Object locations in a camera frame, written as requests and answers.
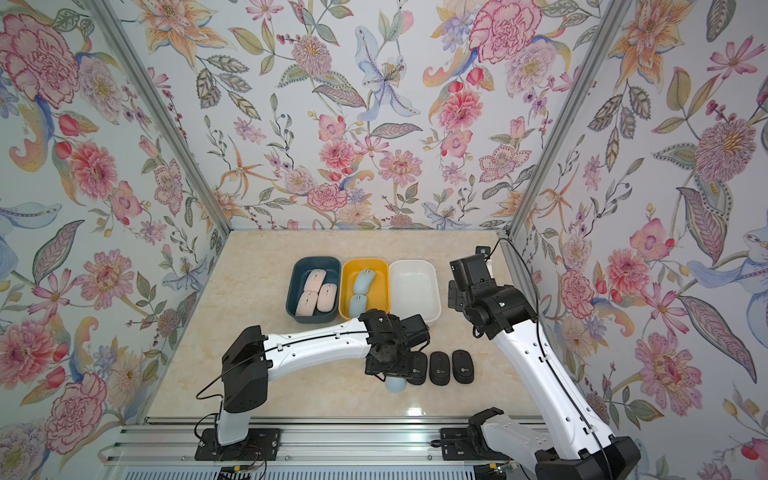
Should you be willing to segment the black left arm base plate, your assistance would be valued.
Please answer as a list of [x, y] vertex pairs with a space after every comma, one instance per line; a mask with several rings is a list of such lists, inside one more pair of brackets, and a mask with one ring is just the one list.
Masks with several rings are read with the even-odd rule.
[[194, 455], [196, 461], [254, 462], [274, 461], [277, 457], [282, 431], [276, 428], [250, 429], [240, 442], [222, 446], [214, 428], [205, 429]]

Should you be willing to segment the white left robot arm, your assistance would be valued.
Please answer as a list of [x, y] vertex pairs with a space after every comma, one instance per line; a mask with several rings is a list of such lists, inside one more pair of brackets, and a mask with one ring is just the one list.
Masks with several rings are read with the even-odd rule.
[[266, 335], [258, 325], [248, 327], [222, 357], [223, 398], [215, 440], [222, 447], [243, 442], [252, 413], [267, 400], [269, 384], [288, 374], [363, 359], [367, 376], [409, 379], [419, 348], [429, 341], [429, 327], [421, 316], [401, 319], [382, 310], [296, 334]]

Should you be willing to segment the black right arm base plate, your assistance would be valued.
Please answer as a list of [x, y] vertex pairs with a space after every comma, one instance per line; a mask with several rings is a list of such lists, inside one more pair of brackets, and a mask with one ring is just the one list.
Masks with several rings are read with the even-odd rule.
[[480, 431], [473, 427], [442, 428], [439, 437], [430, 441], [432, 448], [439, 449], [445, 461], [494, 460], [502, 458], [491, 450]]

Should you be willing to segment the pink mouse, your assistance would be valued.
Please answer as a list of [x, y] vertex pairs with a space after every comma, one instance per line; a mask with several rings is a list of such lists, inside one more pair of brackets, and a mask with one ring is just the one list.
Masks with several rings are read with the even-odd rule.
[[334, 283], [324, 283], [317, 295], [316, 309], [321, 313], [329, 313], [334, 310], [338, 286]]
[[319, 293], [325, 283], [327, 271], [325, 269], [312, 269], [305, 280], [304, 291]]
[[316, 291], [305, 290], [297, 302], [295, 309], [296, 317], [311, 317], [315, 313], [318, 302], [318, 293]]

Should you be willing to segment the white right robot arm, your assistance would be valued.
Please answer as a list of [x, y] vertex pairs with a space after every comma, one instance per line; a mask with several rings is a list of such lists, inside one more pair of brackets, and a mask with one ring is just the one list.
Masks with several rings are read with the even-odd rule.
[[481, 458], [507, 457], [539, 479], [626, 479], [641, 459], [639, 447], [617, 436], [570, 381], [539, 330], [525, 296], [493, 280], [449, 283], [449, 308], [470, 321], [512, 364], [535, 401], [546, 433], [493, 407], [468, 420], [467, 441]]

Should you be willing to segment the light blue mouse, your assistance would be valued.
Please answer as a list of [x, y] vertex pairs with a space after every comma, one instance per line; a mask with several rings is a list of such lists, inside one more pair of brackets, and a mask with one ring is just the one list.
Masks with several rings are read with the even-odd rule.
[[399, 377], [386, 377], [385, 386], [391, 393], [401, 393], [406, 389], [408, 385], [407, 380]]
[[355, 295], [366, 296], [376, 278], [376, 272], [372, 269], [366, 268], [360, 270], [353, 282], [353, 293]]
[[349, 299], [348, 314], [350, 319], [358, 318], [368, 310], [368, 299], [364, 294], [355, 294]]

